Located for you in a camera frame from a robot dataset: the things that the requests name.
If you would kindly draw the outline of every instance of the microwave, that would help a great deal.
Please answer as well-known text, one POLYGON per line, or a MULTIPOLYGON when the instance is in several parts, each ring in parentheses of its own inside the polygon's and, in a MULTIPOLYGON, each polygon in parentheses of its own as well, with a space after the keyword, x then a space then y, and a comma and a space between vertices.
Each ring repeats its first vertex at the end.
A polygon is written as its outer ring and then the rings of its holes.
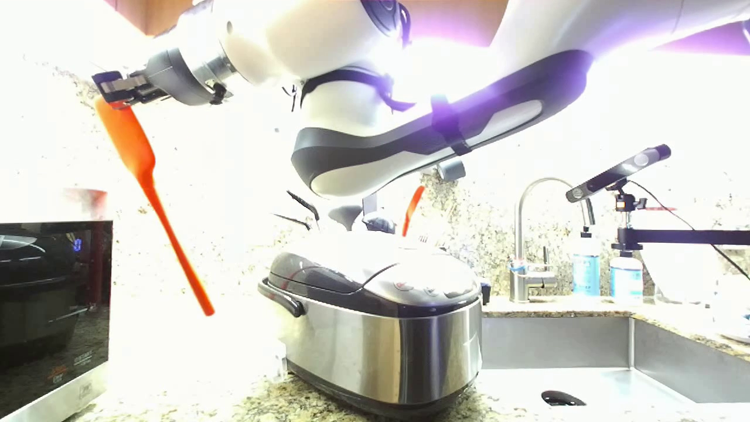
POLYGON ((105 388, 113 221, 0 223, 0 420, 67 420, 105 388))

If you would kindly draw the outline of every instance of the cable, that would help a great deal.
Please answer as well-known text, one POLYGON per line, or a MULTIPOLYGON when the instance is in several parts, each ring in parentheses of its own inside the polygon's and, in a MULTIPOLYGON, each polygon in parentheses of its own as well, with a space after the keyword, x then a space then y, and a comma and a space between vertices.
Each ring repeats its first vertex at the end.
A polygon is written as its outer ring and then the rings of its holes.
MULTIPOLYGON (((643 192, 647 192, 663 211, 674 213, 674 219, 678 219, 683 226, 688 226, 690 229, 696 229, 690 221, 685 221, 678 211, 674 211, 670 207, 667 207, 651 189, 647 189, 644 186, 631 181, 635 188, 641 188, 643 192)), ((745 279, 750 279, 750 274, 736 262, 732 261, 732 256, 726 256, 720 246, 710 245, 713 252, 718 252, 736 272, 740 272, 745 279)))

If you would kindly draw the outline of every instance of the granite countertop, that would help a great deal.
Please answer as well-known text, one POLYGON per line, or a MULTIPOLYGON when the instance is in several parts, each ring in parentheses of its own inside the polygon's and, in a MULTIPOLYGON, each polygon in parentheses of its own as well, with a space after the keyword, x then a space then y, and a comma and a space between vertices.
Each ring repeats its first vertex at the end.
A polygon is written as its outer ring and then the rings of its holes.
MULTIPOLYGON (((285 347, 270 307, 247 301, 222 301, 213 320, 205 320, 191 301, 176 306, 172 314, 160 314, 164 303, 122 306, 122 316, 113 316, 110 388, 75 422, 104 420, 337 420, 365 422, 370 418, 337 402, 327 399, 285 370, 285 347)), ((488 316, 587 316, 615 314, 660 324, 688 337, 720 347, 750 362, 750 347, 710 335, 696 320, 685 320, 690 310, 667 310, 657 306, 616 307, 607 303, 544 303, 511 306, 495 303, 488 316)), ((522 408, 483 388, 481 378, 440 418, 456 422, 473 420, 599 420, 592 408, 522 408)), ((663 408, 621 408, 601 420, 715 420, 715 408, 696 412, 663 408)))

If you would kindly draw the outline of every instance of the pump bottle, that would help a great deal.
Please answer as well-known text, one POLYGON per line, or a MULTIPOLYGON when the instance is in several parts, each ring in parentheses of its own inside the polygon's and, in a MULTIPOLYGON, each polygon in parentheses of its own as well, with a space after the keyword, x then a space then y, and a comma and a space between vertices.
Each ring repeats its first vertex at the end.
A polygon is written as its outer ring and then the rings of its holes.
POLYGON ((583 227, 581 240, 572 256, 572 295, 599 297, 601 295, 601 246, 592 229, 583 227))
POLYGON ((643 303, 643 262, 633 253, 609 261, 609 288, 615 303, 643 303))

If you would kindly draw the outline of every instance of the stainless steel sink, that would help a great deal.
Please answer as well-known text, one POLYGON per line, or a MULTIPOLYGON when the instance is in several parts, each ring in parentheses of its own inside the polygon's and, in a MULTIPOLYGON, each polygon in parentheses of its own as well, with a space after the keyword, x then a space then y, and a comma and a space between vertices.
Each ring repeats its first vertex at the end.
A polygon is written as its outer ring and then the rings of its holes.
POLYGON ((750 403, 750 363, 629 314, 485 316, 483 392, 522 406, 750 403))

